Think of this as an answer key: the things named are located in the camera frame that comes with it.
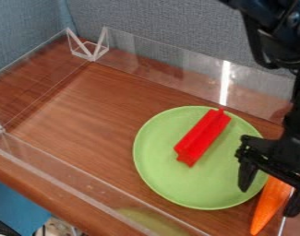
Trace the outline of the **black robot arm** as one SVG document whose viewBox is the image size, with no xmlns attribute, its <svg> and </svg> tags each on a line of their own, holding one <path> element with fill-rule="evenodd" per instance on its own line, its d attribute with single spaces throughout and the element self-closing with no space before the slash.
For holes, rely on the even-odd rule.
<svg viewBox="0 0 300 236">
<path fill-rule="evenodd" d="M 240 136 L 235 151 L 238 187 L 246 191 L 258 171 L 293 187 L 283 215 L 300 214 L 300 0 L 218 0 L 240 13 L 254 61 L 294 74 L 291 108 L 278 139 Z"/>
</svg>

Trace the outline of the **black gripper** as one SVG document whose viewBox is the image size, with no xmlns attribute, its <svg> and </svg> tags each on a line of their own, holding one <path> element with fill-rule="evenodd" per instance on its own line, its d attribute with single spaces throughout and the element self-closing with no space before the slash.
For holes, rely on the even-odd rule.
<svg viewBox="0 0 300 236">
<path fill-rule="evenodd" d="M 300 214 L 300 139 L 287 135 L 277 140 L 242 135 L 234 156 L 239 162 L 240 191 L 247 190 L 257 172 L 263 171 L 294 188 L 282 215 L 295 217 Z"/>
</svg>

